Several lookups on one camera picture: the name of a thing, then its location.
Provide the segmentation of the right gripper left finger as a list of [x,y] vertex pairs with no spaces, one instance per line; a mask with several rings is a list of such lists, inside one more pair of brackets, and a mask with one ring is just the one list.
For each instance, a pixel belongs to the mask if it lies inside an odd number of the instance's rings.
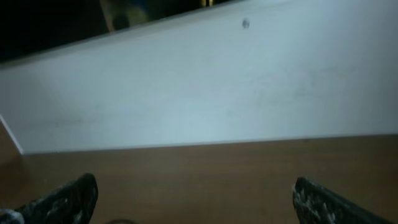
[[95,176],[87,173],[16,209],[1,210],[1,224],[88,224],[98,199]]

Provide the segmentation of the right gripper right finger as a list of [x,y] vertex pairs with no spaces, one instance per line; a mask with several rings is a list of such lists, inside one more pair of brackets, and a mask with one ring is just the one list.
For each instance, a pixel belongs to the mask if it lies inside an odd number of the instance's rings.
[[305,224],[392,224],[305,177],[292,187],[297,218]]

